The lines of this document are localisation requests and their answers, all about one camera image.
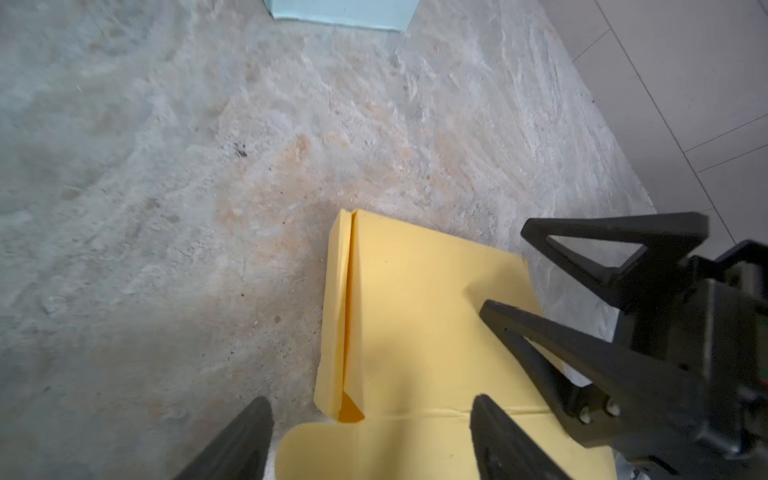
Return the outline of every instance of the marble floor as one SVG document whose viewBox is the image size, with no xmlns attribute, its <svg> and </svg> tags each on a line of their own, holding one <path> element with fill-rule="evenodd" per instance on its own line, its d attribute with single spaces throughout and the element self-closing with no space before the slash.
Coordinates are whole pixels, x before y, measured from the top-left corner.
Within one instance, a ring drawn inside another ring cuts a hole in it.
<svg viewBox="0 0 768 480">
<path fill-rule="evenodd" d="M 609 337 L 519 236 L 654 211 L 590 98 L 535 0 L 422 0 L 405 34 L 3 2 L 0 470 L 168 478 L 254 396 L 274 445 L 320 419 L 340 208 L 522 253 L 547 315 Z"/>
</svg>

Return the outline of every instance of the floor tile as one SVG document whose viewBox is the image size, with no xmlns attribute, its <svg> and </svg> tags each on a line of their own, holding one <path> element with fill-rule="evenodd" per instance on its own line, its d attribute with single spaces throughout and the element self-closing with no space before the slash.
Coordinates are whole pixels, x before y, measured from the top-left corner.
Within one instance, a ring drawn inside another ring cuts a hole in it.
<svg viewBox="0 0 768 480">
<path fill-rule="evenodd" d="M 712 208 L 613 32 L 595 42 L 574 65 L 656 210 Z"/>
<path fill-rule="evenodd" d="M 768 243 L 768 147 L 699 174 L 736 242 Z"/>
<path fill-rule="evenodd" d="M 598 0 L 683 150 L 768 114 L 756 0 Z"/>
<path fill-rule="evenodd" d="M 768 115 L 685 152 L 696 171 L 768 145 Z"/>
<path fill-rule="evenodd" d="M 710 260 L 715 260 L 721 254 L 725 253 L 735 243 L 728 234 L 723 221 L 717 214 L 715 209 L 709 209 L 702 214 L 707 215 L 710 218 L 710 237 L 707 238 L 704 243 L 692 252 L 693 255 L 705 257 Z"/>
<path fill-rule="evenodd" d="M 539 3 L 563 40 L 571 60 L 608 31 L 608 23 L 594 0 L 540 0 Z"/>
</svg>

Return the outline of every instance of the yellow foam sheet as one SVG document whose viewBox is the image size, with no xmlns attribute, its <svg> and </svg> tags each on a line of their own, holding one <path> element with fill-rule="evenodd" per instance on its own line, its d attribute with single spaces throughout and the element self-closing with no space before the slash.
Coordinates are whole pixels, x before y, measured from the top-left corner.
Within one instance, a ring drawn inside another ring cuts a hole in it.
<svg viewBox="0 0 768 480">
<path fill-rule="evenodd" d="M 289 432 L 278 480 L 477 478 L 480 393 L 574 480 L 615 478 L 611 450 L 568 437 L 478 316 L 487 299 L 541 313 L 520 256 L 357 210 L 339 214 L 328 258 L 315 401 L 341 423 Z"/>
</svg>

